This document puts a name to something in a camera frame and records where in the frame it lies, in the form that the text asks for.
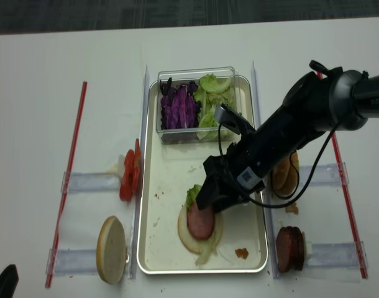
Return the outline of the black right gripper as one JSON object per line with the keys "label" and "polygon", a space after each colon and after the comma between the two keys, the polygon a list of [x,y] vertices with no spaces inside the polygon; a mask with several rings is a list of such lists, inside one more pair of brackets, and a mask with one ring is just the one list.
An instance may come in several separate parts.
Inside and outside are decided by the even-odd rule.
{"label": "black right gripper", "polygon": [[224,153],[209,156],[203,163],[206,179],[196,197],[199,210],[212,208],[221,212],[235,205],[253,202],[250,196],[265,189],[265,162],[260,160],[261,147],[257,142],[231,143]]}

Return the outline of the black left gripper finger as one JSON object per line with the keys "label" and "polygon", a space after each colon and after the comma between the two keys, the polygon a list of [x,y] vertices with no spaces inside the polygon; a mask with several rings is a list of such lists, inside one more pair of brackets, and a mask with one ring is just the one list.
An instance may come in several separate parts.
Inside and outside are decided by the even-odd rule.
{"label": "black left gripper finger", "polygon": [[13,298],[18,282],[17,267],[10,264],[0,274],[0,298]]}

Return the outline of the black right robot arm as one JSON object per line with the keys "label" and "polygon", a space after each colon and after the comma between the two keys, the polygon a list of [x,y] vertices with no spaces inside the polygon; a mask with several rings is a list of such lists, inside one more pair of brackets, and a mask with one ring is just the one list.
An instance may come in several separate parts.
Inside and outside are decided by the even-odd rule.
{"label": "black right robot arm", "polygon": [[240,140],[204,162],[198,208],[220,212],[249,202],[282,159],[324,133],[358,130],[370,118],[379,118],[379,76],[341,68],[327,71],[323,79],[313,72],[304,75],[259,128],[227,105],[217,106],[216,122]]}

